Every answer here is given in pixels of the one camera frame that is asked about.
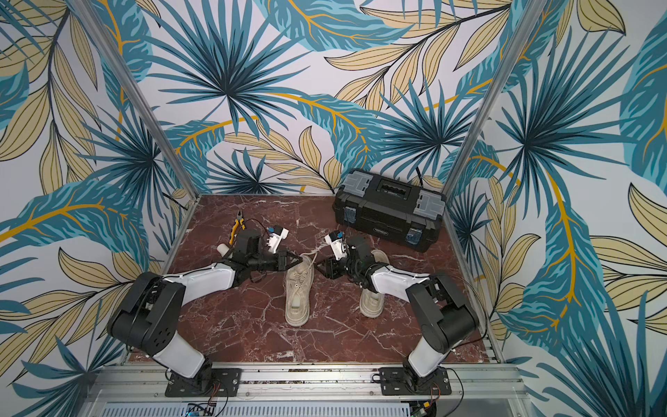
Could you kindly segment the beige sneaker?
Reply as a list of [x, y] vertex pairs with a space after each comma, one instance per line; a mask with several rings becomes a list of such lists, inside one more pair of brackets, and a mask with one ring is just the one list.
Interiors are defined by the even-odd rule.
[[302, 255], [305, 266], [300, 270], [286, 272], [285, 319], [289, 326], [299, 328], [310, 316], [310, 291], [314, 282], [314, 264], [307, 255]]
[[[373, 250], [372, 255], [376, 262], [389, 263], [387, 254], [382, 250]], [[360, 311], [367, 318], [378, 318], [384, 309], [385, 295], [373, 293], [364, 288], [360, 298]]]

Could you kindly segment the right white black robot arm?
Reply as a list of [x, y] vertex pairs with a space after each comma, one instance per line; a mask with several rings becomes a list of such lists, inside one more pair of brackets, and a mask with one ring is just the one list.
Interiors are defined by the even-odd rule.
[[375, 258], [368, 241], [340, 231], [325, 236], [333, 255], [315, 264], [328, 279], [342, 276], [373, 295], [390, 295], [410, 304], [421, 339], [404, 362], [415, 382], [435, 375], [447, 354], [479, 326], [479, 317], [457, 283], [446, 274], [418, 274]]

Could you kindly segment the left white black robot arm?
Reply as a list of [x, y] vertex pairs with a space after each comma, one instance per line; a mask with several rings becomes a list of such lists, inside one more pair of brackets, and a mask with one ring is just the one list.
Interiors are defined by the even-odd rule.
[[236, 288], [254, 272], [284, 272], [302, 263], [281, 248], [288, 230], [274, 226], [262, 233], [244, 229], [230, 246], [222, 244], [222, 259], [208, 267], [159, 276], [142, 273], [130, 286], [107, 324], [107, 333], [139, 349], [186, 380], [208, 380], [207, 358], [177, 332], [182, 307], [213, 293]]

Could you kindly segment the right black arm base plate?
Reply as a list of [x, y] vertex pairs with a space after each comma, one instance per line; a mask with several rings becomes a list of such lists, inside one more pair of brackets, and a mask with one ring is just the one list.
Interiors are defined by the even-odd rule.
[[384, 396], [433, 396], [450, 395], [452, 388], [446, 370], [436, 368], [427, 376], [420, 377], [404, 367], [380, 368], [378, 378]]

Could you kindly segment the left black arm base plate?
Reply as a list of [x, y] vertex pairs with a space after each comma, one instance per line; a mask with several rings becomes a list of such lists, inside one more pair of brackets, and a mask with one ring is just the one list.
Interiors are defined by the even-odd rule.
[[165, 391], [167, 398], [236, 397], [241, 381], [240, 368], [206, 368], [193, 378], [173, 373]]

